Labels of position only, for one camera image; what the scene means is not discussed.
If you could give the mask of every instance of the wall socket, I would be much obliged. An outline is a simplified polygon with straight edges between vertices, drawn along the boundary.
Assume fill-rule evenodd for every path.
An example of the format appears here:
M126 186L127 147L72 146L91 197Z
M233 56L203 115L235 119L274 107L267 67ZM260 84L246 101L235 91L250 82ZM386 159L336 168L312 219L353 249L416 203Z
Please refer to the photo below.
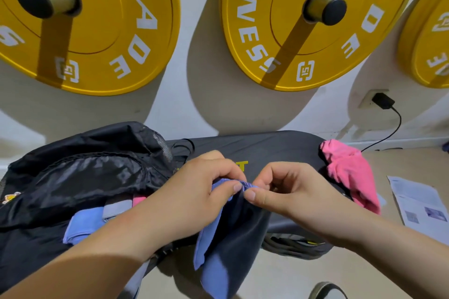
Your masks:
M372 101L373 97L377 93L383 92L388 96L390 90L388 89L373 89L366 93L365 97L363 98L362 102L359 105L359 109L372 109L372 108L379 108L379 106Z

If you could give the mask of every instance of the charger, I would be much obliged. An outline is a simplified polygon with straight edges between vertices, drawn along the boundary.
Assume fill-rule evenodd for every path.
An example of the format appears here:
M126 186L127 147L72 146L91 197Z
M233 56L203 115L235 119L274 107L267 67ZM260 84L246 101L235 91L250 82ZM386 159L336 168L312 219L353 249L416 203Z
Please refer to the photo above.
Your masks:
M379 108L384 109L384 110L388 110L388 109L392 109L396 114L399 115L399 125L397 126L396 130L393 131L393 133L387 137L385 137L383 140L380 140L376 143L373 143L370 146L367 146L365 149L362 150L365 151L368 148L371 148L372 146L375 146L376 144L383 142L384 140L387 140L388 138L390 138L391 136L393 136L401 127L402 124L402 117L401 114L394 108L394 104L395 101L391 98L389 98L386 94L384 94L383 92L378 92L377 94L374 95L374 97L371 99L373 101L374 104L376 104Z
M375 104L377 104L381 109L388 110L393 107L395 104L395 101L389 98L386 94L383 92L378 92L374 95L374 97L371 99Z

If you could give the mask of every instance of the white lettering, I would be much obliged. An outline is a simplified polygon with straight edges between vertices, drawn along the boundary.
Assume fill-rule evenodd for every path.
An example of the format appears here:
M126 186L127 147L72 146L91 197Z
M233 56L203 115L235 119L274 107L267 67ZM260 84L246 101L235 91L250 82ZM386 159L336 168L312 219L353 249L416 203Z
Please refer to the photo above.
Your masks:
M442 22L441 24L436 24L433 27L432 32L449 30L449 12L443 13L438 20L442 20Z
M281 62L279 62L277 59L274 59L274 57L268 58L264 65L266 67L263 67L262 65L259 66L260 69L264 70L266 73L272 72L274 69L276 69L276 65L273 64L276 63L277 65L280 65Z
M345 49L344 54L347 54L349 52L349 54L346 56L346 59L348 59L351 54L354 53L355 50L357 50L360 47L360 42L359 39L357 38L357 34L353 34L351 36L351 38L349 38L349 40L341 47L342 50Z
M25 43L25 41L8 26L0 26L0 43L5 44L6 46L15 46L18 45L19 42L22 44Z
M249 21L254 22L254 18L250 18L244 14L255 11L256 6L257 6L257 0L244 0L244 1L248 1L250 4L246 4L246 5L237 7L237 18L241 18L244 20L249 20Z
M147 28L150 30L158 29L158 20L155 16L149 11L149 9L143 4L141 0L137 0L139 5L142 7L142 18L138 18L138 28Z
M440 76L447 76L448 74L449 74L449 64L445 64L435 72L435 75Z
M441 58L438 58L438 56L433 57L433 60L428 59L427 60L427 65L429 65L430 68L433 68L437 65L440 65L441 63L444 63L445 61L448 60L447 55L443 52L441 54Z
M377 25L380 22L380 19L382 19L382 16L384 15L384 10L380 9L379 7L375 6L374 4L371 5L369 8L368 13L366 14L365 19L362 23L362 29L367 31L368 33L373 33L373 31L376 29ZM376 19L376 22L373 24L369 21L369 17L373 17Z
M306 62L301 62L298 64L298 72L296 73L296 81L302 82L303 77L306 77L306 81L310 81L313 77L313 70L315 68L315 61L309 60L307 63L307 67L305 66Z
M249 41L252 41L251 35L254 34L256 41L259 41L259 34L257 33L257 27L253 26L251 28L240 28L240 38L242 39L242 43L245 42L245 35L248 36Z
M143 56L141 56L134 46L137 46L141 51L143 52ZM148 54L150 52L150 48L139 38L138 35L134 35L134 38L131 41L131 44L128 46L128 53L129 55L134 58L136 62L139 64L145 63L146 58L148 57Z
M114 69L114 72L123 71L120 75L117 76L117 79L125 77L127 74L129 74L131 72L131 69L129 68L128 64L126 63L126 60L123 57L123 55L120 55L119 57L110 61L109 65L112 66L115 63L118 63L119 65Z
M250 50L246 50L246 53L248 54L248 56L250 56L253 62L256 62L263 58L262 52L264 53L265 57L268 57L268 53L262 44L253 47L252 52L254 53L254 55L251 54Z

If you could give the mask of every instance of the wall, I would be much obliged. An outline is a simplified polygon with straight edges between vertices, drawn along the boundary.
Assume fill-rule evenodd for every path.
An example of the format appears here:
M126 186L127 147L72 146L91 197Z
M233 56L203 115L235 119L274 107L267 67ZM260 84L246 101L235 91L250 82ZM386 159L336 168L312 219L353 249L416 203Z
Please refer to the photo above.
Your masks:
M129 94L64 92L0 62L0 169L42 144L118 121L144 122L166 139L290 129L344 142L378 140L397 126L397 117L390 110L357 109L369 89L390 89L396 100L404 124L395 139L429 138L428 144L449 138L449 90L421 87L395 62L410 8L351 72L318 89L283 93L240 71L222 33L218 0L181 3L181 32L165 72Z

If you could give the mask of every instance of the pink towel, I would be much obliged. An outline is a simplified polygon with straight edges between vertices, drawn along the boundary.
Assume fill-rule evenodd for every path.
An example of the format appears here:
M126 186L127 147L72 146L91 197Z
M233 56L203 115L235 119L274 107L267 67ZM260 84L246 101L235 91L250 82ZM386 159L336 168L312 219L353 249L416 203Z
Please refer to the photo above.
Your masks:
M373 171L360 150L337 140L324 141L320 148L329 162L329 176L343 183L359 206L380 214Z
M132 198L132 206L133 207L137 206L139 203L141 203L145 199L146 199L146 196L134 195Z

